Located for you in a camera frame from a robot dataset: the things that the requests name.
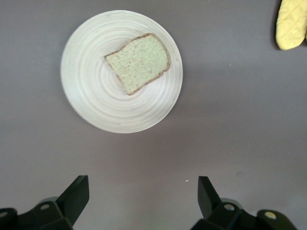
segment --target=gray tabletop surface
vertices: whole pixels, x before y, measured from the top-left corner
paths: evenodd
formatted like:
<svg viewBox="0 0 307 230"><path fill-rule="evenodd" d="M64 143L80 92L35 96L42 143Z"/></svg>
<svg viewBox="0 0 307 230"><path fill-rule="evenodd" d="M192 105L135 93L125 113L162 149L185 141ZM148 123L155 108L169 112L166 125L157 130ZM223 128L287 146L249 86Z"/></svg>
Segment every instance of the gray tabletop surface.
<svg viewBox="0 0 307 230"><path fill-rule="evenodd" d="M252 215L307 226L307 45L274 40L280 0L0 0L0 207L24 213L88 175L76 230L188 230L198 176ZM132 134L100 130L69 104L63 49L87 19L146 15L183 61L177 103Z"/></svg>

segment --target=oven mitt thumb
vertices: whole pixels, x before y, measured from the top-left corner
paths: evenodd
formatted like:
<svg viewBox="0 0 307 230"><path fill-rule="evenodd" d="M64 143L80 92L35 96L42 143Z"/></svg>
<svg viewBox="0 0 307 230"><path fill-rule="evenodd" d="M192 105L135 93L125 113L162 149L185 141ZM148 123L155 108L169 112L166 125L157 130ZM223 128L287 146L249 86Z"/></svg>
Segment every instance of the oven mitt thumb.
<svg viewBox="0 0 307 230"><path fill-rule="evenodd" d="M299 46L306 37L307 0L283 0L276 22L276 43L282 50Z"/></svg>

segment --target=white round plate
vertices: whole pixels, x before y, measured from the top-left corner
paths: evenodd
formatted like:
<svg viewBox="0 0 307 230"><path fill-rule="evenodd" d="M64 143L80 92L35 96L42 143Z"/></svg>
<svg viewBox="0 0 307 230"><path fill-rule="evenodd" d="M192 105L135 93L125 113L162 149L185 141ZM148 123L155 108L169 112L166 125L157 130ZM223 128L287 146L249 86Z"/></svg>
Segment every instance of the white round plate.
<svg viewBox="0 0 307 230"><path fill-rule="evenodd" d="M161 77L129 96L104 56L145 33L167 47L171 65ZM131 11L108 11L84 22L69 38L61 60L61 80L74 110L97 128L133 133L160 122L173 108L182 85L182 61L169 33Z"/></svg>

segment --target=plate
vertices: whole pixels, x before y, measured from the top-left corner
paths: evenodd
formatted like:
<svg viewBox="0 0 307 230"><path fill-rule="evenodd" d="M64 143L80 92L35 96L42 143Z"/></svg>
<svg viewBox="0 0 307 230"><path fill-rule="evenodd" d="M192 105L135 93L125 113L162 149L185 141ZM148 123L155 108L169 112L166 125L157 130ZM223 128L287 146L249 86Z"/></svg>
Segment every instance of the plate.
<svg viewBox="0 0 307 230"><path fill-rule="evenodd" d="M104 55L145 33L157 35L171 56L161 77L129 96ZM183 69L171 35L154 20L131 11L108 11L80 25L61 60L61 81L74 110L105 131L134 133L150 128L171 111L180 93Z"/></svg>

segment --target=slice of bread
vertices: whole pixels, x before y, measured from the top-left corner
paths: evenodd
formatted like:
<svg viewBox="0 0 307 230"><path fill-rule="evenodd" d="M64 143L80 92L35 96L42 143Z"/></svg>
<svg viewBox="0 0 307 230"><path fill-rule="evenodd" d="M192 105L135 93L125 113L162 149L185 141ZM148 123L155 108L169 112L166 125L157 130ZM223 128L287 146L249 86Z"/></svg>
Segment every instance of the slice of bread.
<svg viewBox="0 0 307 230"><path fill-rule="evenodd" d="M105 56L128 95L159 78L170 66L170 55L154 34L136 37L120 50Z"/></svg>

